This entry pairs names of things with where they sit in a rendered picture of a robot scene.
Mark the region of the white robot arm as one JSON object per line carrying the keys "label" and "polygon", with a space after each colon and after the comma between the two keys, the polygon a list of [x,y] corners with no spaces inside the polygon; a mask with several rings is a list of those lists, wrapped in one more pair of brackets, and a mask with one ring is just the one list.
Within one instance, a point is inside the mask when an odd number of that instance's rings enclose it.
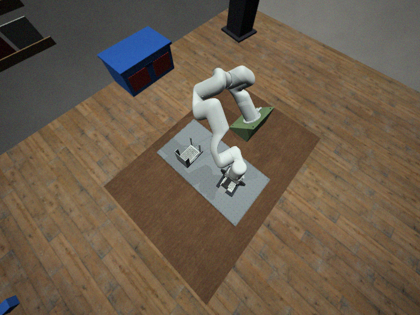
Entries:
{"label": "white robot arm", "polygon": [[218,188],[221,194],[226,192],[232,180],[244,179],[243,175],[246,173],[247,166],[237,146],[218,154],[218,144],[228,132],[229,125],[221,102],[211,97],[220,94],[224,89],[228,89],[244,117],[244,124],[254,123],[261,117],[259,111],[262,108],[255,109],[249,93],[244,90],[254,83],[253,72],[245,66],[238,66],[228,72],[216,68],[211,78],[196,84],[193,88],[193,115],[196,120],[208,120],[212,130],[210,150],[216,166],[225,168],[232,164],[229,169],[230,178],[228,177]]}

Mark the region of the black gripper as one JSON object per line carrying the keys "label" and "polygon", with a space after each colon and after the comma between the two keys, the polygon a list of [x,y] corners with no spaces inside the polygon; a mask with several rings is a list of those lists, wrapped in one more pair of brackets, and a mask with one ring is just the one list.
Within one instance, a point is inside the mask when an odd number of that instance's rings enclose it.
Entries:
{"label": "black gripper", "polygon": [[[230,168],[228,168],[228,170],[226,171],[226,170],[224,170],[224,169],[221,169],[220,171],[222,172],[222,174],[223,174],[223,176],[224,176],[224,178],[226,177],[229,177],[229,169]],[[230,177],[229,177],[230,178]],[[245,183],[242,181],[242,179],[239,179],[239,180],[232,180],[232,182],[234,182],[235,184],[236,184],[236,186],[245,186]]]}

